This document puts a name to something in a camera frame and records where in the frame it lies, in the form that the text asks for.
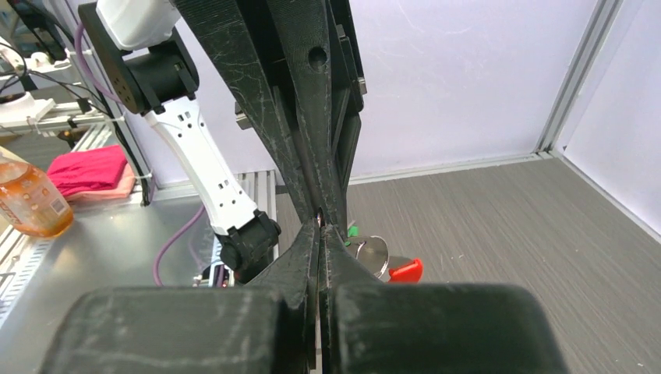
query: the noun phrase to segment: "barcode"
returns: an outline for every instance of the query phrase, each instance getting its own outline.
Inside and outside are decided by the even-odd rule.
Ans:
[[[66,210],[66,205],[62,202],[62,199],[55,199],[51,203],[51,208],[57,213],[57,215],[64,213]]]

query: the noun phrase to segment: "plastic bottle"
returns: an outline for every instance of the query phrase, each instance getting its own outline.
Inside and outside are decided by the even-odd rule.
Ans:
[[[0,214],[18,231],[51,238],[73,222],[73,210],[46,173],[0,156]]]

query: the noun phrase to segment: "pink cloth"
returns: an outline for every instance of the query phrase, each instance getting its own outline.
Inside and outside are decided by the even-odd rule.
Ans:
[[[67,196],[67,201],[100,201],[110,199],[125,199],[129,197],[133,191],[133,185],[136,182],[136,175],[133,174],[131,165],[127,164],[124,167],[122,177],[119,179],[117,187],[114,189],[107,189],[104,191],[84,191],[76,192],[73,195]]]
[[[67,197],[77,192],[114,189],[126,164],[120,146],[106,146],[58,156],[46,174],[62,195]]]

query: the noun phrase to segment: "red handle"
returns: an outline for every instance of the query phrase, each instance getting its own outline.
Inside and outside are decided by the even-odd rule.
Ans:
[[[422,260],[413,259],[404,266],[388,270],[388,273],[391,275],[388,283],[418,283],[420,282],[420,278],[422,278],[423,270]]]

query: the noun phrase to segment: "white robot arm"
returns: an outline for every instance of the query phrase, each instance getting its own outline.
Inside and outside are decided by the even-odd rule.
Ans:
[[[280,228],[243,191],[211,138],[208,126],[217,124],[200,113],[197,72],[175,30],[179,12],[168,0],[99,0],[79,13],[115,92],[175,152],[223,245],[223,261],[238,281],[249,281],[268,264]],[[125,58],[144,48],[146,55]]]

